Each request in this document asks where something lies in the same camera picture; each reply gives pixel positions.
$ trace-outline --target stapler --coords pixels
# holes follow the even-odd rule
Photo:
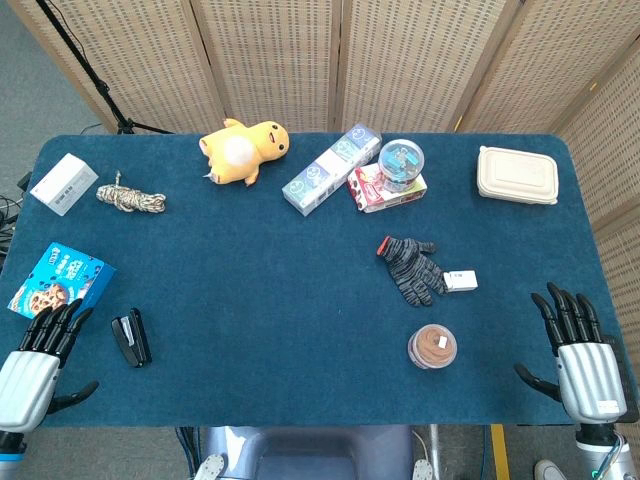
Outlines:
[[[126,317],[114,318],[111,328],[129,365],[138,368],[151,362],[151,352],[142,325],[142,315],[137,308],[132,308]]]

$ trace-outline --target gray patterned glove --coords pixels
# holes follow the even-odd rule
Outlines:
[[[434,243],[417,242],[412,238],[398,240],[387,236],[378,248],[378,255],[387,262],[389,273],[405,300],[415,307],[432,303],[429,288],[445,293],[442,270],[422,253],[436,251]]]

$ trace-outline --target gray carpet floor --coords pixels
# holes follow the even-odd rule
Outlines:
[[[0,65],[0,194],[17,199],[21,192],[15,183],[32,168],[47,140],[78,134],[98,119],[4,1]],[[511,478],[531,479],[533,465],[544,457],[565,468],[568,478],[577,478],[572,428],[508,427],[506,436]],[[445,426],[440,440],[442,479],[480,478],[482,427]],[[42,428],[29,435],[28,443],[20,480],[187,478],[169,428]],[[417,444],[416,455],[422,456]],[[485,478],[495,477],[490,446],[485,470]]]

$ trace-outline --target blue felt surface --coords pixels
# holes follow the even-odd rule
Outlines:
[[[384,141],[402,135],[384,135]],[[582,291],[605,333],[619,335],[565,144],[547,135],[406,134],[425,151],[422,200],[382,212],[356,210],[346,187],[307,218],[280,189],[339,134],[293,134],[291,150],[256,185],[226,186],[207,172],[195,135],[64,136],[47,143],[38,181],[65,153],[100,176],[60,218],[27,196],[5,270],[6,304],[51,241],[118,271],[59,382],[68,393],[101,382],[85,403],[47,425],[263,425],[567,423],[559,404],[513,372],[522,361],[555,380],[544,326],[529,300],[548,280]],[[482,198],[481,145],[551,155],[559,203]],[[167,195],[161,215],[125,214],[95,191],[122,183]],[[475,269],[480,287],[409,306],[376,248],[385,235],[431,240],[445,270]],[[110,321],[138,307],[153,363],[132,369]],[[5,311],[0,354],[27,320]],[[421,371],[406,343],[426,323],[455,334],[458,357]]]

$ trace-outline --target yellow duck plush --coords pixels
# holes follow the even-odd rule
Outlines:
[[[227,118],[222,130],[200,139],[200,149],[209,157],[211,171],[205,177],[218,184],[244,179],[253,185],[260,164],[277,160],[289,150],[289,134],[276,122],[262,122],[245,127]]]

